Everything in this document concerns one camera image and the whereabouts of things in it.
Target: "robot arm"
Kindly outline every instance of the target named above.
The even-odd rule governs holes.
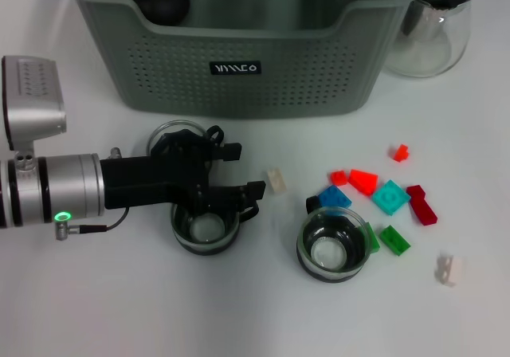
[[[223,132],[208,136],[189,130],[163,135],[150,156],[122,158],[112,149],[98,155],[36,158],[33,141],[65,131],[65,113],[54,62],[33,57],[2,59],[4,124],[14,159],[0,162],[0,227],[57,223],[57,238],[93,233],[107,226],[69,226],[71,219],[91,218],[112,210],[175,203],[195,215],[240,212],[241,221],[258,212],[264,182],[245,186],[209,186],[207,164],[238,160],[241,145],[221,145]]]

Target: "cyan toy block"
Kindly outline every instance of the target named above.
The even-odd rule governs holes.
[[[352,204],[351,200],[337,186],[328,187],[319,194],[319,199],[322,207],[349,208]]]
[[[393,215],[400,207],[406,204],[411,197],[395,182],[388,181],[372,195],[372,200],[388,215]]]

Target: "white table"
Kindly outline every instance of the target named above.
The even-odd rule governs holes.
[[[261,213],[221,255],[182,249],[165,205],[66,242],[52,226],[0,232],[0,355],[507,355],[510,0],[476,0],[473,9],[458,66],[428,80],[383,73],[365,107],[347,116],[195,119],[244,146],[241,161],[217,173],[224,182],[279,167],[289,186],[281,196],[267,190]],[[0,26],[2,55],[57,61],[69,129],[38,142],[38,155],[105,158],[114,146],[142,155],[150,132],[176,118],[122,103],[73,0],[0,0]],[[400,143],[411,155],[397,164],[387,152]],[[0,158],[10,156],[2,143]],[[412,247],[396,257],[382,245],[355,279],[324,284],[300,268],[295,241],[304,200],[337,168],[422,184],[439,222],[420,226],[408,207],[388,217],[347,186],[355,211],[376,230],[393,225]],[[440,252],[466,260],[456,288],[434,279]]]

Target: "toy block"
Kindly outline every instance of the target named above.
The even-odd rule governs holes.
[[[391,251],[400,256],[410,248],[410,244],[392,226],[388,226],[379,234],[379,239],[388,246]]]
[[[424,226],[430,226],[437,223],[437,216],[427,204],[425,199],[411,198],[410,204],[416,214],[416,217]]]
[[[438,280],[444,285],[454,287],[461,280],[463,264],[460,257],[439,257],[437,260]]]
[[[311,214],[313,211],[322,207],[322,203],[318,196],[314,195],[306,199],[306,212]]]
[[[374,203],[390,216],[410,199],[411,197],[392,180],[379,188],[372,196]]]
[[[403,160],[406,160],[409,158],[409,152],[407,152],[408,146],[405,146],[403,144],[400,145],[397,152],[395,152],[395,155],[393,156],[393,160],[396,160],[397,162],[401,162]]]
[[[422,189],[422,186],[420,186],[419,184],[417,186],[407,187],[406,193],[411,197],[411,199],[414,199],[414,198],[424,199],[425,198],[425,191]]]
[[[287,190],[287,186],[285,185],[285,182],[284,182],[284,177],[281,174],[281,171],[279,168],[275,168],[274,170],[269,170],[268,178],[269,178],[269,183],[271,184],[271,187],[273,188],[273,192],[275,194],[281,194]]]
[[[345,171],[332,172],[330,177],[331,183],[335,186],[344,186],[347,184],[347,176],[345,175]]]
[[[328,187],[318,196],[322,207],[349,208],[352,204],[351,200],[337,186]]]
[[[377,237],[375,236],[374,230],[372,229],[372,226],[370,223],[367,223],[367,230],[370,234],[370,239],[372,241],[372,250],[371,253],[377,253],[381,249],[381,245],[379,245],[379,242],[377,241]]]
[[[352,170],[349,174],[349,183],[359,192],[370,196],[377,187],[377,179],[379,177],[368,172]]]

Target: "dark red toy block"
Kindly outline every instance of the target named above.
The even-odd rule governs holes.
[[[422,186],[419,184],[417,186],[411,186],[406,188],[406,193],[411,197],[411,199],[424,199],[425,191],[422,189]]]
[[[410,204],[418,220],[424,226],[430,226],[431,224],[437,223],[437,216],[427,204],[425,199],[412,198]]]

